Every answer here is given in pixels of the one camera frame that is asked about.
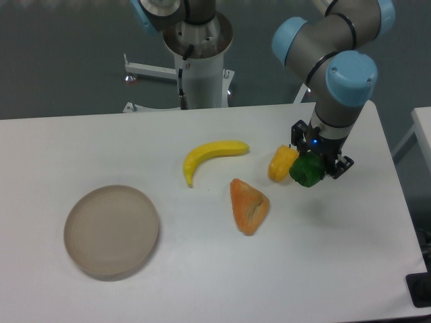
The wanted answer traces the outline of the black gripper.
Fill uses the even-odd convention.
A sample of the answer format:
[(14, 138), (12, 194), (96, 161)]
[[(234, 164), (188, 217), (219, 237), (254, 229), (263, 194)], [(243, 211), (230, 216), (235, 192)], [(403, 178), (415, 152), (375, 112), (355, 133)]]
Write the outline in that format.
[(336, 180), (354, 165), (354, 160), (341, 151), (349, 134), (350, 127), (332, 127), (319, 117), (312, 117), (309, 124), (299, 120), (292, 126), (291, 144), (299, 154), (309, 151), (317, 154), (325, 173)]

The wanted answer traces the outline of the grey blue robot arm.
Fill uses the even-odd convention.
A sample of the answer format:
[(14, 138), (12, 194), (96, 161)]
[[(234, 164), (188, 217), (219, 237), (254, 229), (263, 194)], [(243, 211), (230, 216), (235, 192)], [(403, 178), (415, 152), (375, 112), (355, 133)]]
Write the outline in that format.
[[(378, 77), (374, 61), (358, 47), (390, 30), (391, 1), (317, 1), (323, 19), (310, 24), (291, 17), (275, 32), (271, 48), (281, 64), (311, 89), (317, 102), (308, 122), (292, 127), (291, 142), (300, 157), (321, 166), (319, 178), (338, 178), (353, 165), (343, 144), (370, 99)], [(219, 108), (227, 101), (222, 87), (224, 53), (232, 25), (214, 1), (132, 1), (141, 28), (161, 32), (174, 55), (174, 79), (183, 110)]]

